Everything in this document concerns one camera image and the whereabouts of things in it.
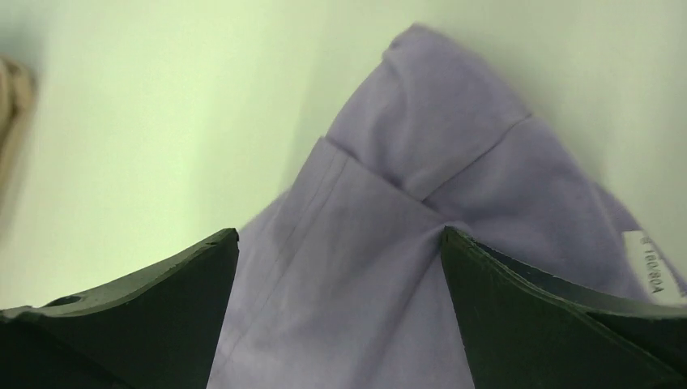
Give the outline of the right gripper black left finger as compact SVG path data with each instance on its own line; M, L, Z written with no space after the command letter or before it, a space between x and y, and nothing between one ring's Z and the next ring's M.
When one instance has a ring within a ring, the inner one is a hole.
M174 256L1 313L4 388L204 388L237 268L223 229Z

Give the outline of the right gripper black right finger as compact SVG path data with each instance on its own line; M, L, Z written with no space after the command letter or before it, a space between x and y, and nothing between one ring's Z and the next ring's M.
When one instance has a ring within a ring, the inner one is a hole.
M685 387L685 308L588 289L449 227L441 261L475 387Z

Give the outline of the purple t-shirt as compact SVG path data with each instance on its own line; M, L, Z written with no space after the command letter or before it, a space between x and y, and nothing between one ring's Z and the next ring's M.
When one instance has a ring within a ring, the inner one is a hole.
M564 279L653 293L642 229L474 53L397 36L290 188L240 231L210 388L470 388L439 239L451 226Z

